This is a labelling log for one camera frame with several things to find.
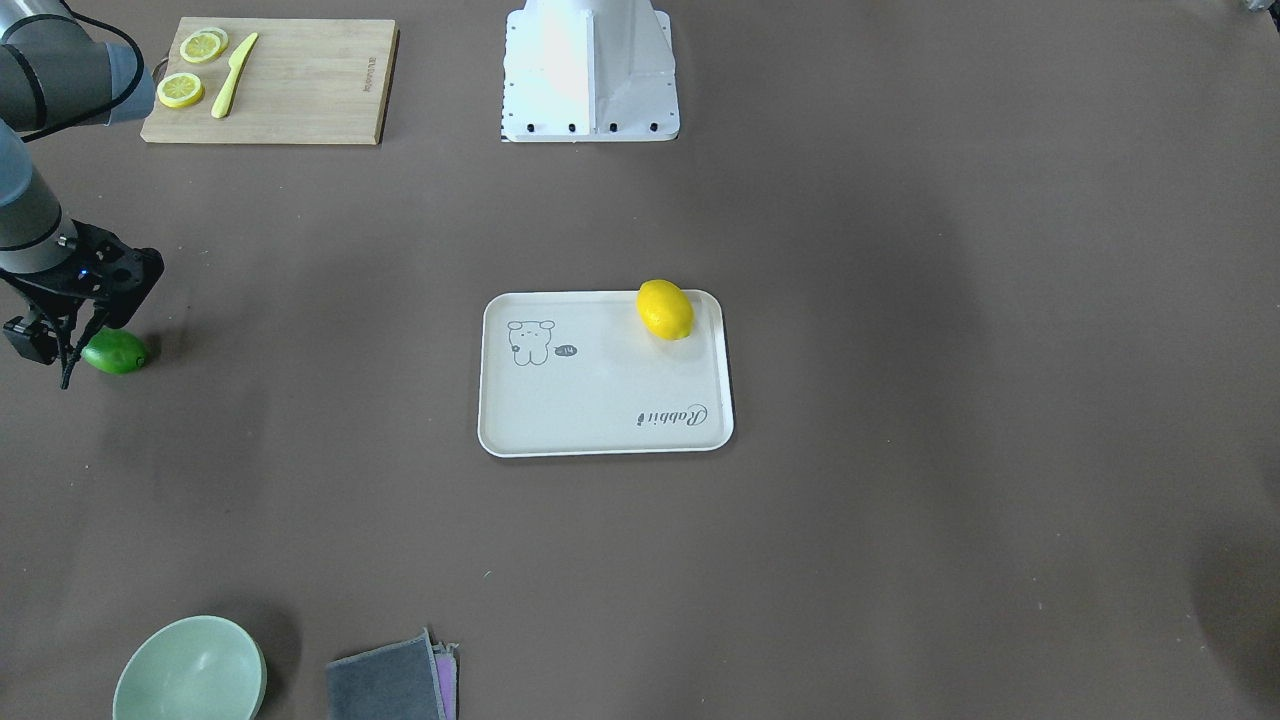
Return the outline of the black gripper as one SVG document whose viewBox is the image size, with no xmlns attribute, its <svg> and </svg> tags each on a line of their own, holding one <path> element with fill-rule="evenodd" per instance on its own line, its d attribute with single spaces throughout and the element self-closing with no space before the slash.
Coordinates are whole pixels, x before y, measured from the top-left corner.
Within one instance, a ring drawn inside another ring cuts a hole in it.
<svg viewBox="0 0 1280 720">
<path fill-rule="evenodd" d="M 76 364 L 104 328 L 122 329 L 159 282 L 165 265 L 155 249 L 132 249 L 114 233 L 82 222 L 76 237 L 56 237 L 69 255 L 41 272 L 3 270 L 26 302 L 3 333 L 17 354 L 44 365 L 60 363 L 60 388 L 68 389 Z"/>
</svg>

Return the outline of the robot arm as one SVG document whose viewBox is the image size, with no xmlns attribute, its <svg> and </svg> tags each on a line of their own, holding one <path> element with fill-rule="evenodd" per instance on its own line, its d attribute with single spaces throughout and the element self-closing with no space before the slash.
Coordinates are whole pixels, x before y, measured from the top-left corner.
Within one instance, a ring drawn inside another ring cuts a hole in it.
<svg viewBox="0 0 1280 720">
<path fill-rule="evenodd" d="M 29 155 L 29 143 L 64 129 L 151 113 L 138 44 L 123 31 L 97 41 L 92 26 L 64 1 L 1 9 L 1 277 L 27 306 L 3 333 L 22 357 L 58 364 L 64 386 L 93 337 L 124 328 L 165 269 L 157 250 L 74 219 Z"/>
</svg>

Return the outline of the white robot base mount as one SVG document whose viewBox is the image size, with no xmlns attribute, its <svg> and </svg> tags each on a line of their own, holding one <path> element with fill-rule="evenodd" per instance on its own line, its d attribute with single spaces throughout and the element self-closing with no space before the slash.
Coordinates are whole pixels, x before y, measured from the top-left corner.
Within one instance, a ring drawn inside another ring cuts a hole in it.
<svg viewBox="0 0 1280 720">
<path fill-rule="evenodd" d="M 671 19 L 649 1 L 527 1 L 506 18 L 503 69 L 504 142 L 680 135 Z"/>
</svg>

